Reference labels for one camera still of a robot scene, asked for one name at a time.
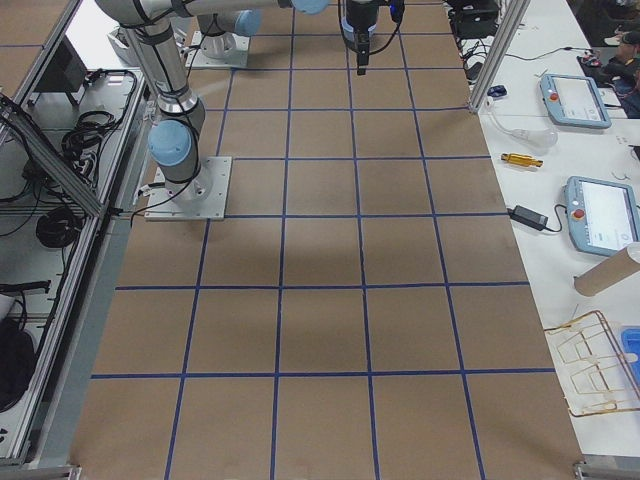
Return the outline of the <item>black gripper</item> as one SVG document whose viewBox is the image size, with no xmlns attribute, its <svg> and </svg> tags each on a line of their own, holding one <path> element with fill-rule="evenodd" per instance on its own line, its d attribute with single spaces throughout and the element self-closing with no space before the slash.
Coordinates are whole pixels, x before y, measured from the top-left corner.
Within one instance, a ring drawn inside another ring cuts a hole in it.
<svg viewBox="0 0 640 480">
<path fill-rule="evenodd" d="M 396 25 L 385 44 L 374 50 L 381 53 L 393 41 L 399 31 L 405 13 L 405 2 L 402 0 L 347 1 L 346 14 L 341 18 L 341 31 L 346 46 L 356 53 L 356 73 L 364 76 L 367 72 L 370 57 L 370 37 L 377 24 L 379 9 L 388 7 L 392 22 Z"/>
</svg>

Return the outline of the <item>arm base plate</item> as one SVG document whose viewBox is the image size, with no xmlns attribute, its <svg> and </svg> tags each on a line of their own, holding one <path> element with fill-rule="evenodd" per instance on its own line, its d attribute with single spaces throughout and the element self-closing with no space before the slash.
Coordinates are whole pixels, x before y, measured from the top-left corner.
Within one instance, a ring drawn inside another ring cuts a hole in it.
<svg viewBox="0 0 640 480">
<path fill-rule="evenodd" d="M 251 39 L 235 33 L 203 37 L 197 30 L 186 51 L 185 66 L 193 69 L 244 69 Z"/>
<path fill-rule="evenodd" d="M 182 191 L 182 186 L 166 183 L 164 174 L 156 168 L 154 181 L 163 186 L 149 193 L 148 209 L 143 211 L 148 221 L 223 220 L 228 198 L 232 158 L 206 157 L 201 160 L 199 175 Z"/>
</svg>

